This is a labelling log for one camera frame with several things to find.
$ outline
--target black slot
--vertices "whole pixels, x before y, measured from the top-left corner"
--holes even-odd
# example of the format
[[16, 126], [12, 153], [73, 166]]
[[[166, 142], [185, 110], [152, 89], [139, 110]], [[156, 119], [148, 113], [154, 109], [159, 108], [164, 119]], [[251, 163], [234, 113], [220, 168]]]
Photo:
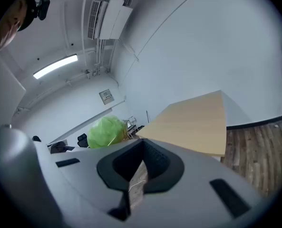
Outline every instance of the black slot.
[[80, 162], [80, 161], [77, 158], [73, 158], [73, 159], [68, 159], [68, 160], [64, 160], [64, 161], [58, 161], [58, 162], [55, 162], [55, 164], [58, 167], [64, 167], [64, 166], [72, 165], [72, 164], [75, 164], [75, 163], [78, 163], [78, 162]]
[[234, 218], [241, 216], [250, 209], [224, 180], [216, 179], [211, 181], [210, 184]]

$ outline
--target ceiling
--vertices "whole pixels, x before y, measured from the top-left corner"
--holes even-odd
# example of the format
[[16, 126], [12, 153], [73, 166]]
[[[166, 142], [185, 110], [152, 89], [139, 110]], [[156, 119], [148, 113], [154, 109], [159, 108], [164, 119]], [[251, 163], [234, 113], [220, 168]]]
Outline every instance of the ceiling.
[[[47, 17], [43, 21], [34, 19], [29, 27], [18, 32], [14, 40], [0, 52], [4, 62], [27, 90], [20, 107], [31, 108], [49, 94], [76, 81], [87, 79], [84, 73], [86, 69], [95, 69], [96, 40], [87, 38], [91, 1], [86, 0], [83, 25], [86, 64], [81, 40], [83, 0], [50, 0]], [[106, 66], [109, 64], [113, 43], [114, 40], [106, 42]], [[33, 77], [33, 73], [39, 69], [72, 54], [78, 55], [77, 62], [61, 67], [38, 80]]]

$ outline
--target fluorescent ceiling light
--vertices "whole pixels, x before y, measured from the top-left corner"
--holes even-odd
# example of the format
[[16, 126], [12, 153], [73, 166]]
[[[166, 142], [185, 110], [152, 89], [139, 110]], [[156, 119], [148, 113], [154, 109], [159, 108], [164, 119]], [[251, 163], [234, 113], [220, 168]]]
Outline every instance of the fluorescent ceiling light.
[[73, 63], [73, 62], [76, 62], [78, 60], [78, 57], [76, 54], [74, 55], [71, 55], [69, 57], [65, 57], [55, 63], [52, 63], [44, 68], [42, 68], [40, 71], [36, 72], [33, 74], [33, 76], [36, 78], [36, 79], [39, 79], [40, 77], [43, 77], [44, 75], [48, 74], [49, 72], [59, 68], [59, 67], [62, 67], [64, 65], [67, 65], [69, 63]]

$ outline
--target black chair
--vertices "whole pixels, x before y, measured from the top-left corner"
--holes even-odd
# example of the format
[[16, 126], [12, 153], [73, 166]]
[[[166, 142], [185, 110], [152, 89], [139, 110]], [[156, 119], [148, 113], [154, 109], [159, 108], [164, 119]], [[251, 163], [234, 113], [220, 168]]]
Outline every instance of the black chair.
[[87, 142], [87, 135], [84, 133], [78, 137], [78, 145], [79, 147], [82, 148], [87, 148], [88, 147], [88, 142]]

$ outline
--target person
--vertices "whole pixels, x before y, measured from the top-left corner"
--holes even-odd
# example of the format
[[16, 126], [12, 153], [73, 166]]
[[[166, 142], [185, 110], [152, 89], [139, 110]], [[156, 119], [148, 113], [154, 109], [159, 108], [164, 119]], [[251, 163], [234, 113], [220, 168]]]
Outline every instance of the person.
[[[37, 17], [35, 0], [15, 0], [0, 20], [0, 51]], [[8, 126], [26, 90], [0, 55], [0, 126]]]
[[15, 0], [0, 21], [0, 50], [6, 47], [18, 31], [28, 27], [36, 15], [35, 0]]

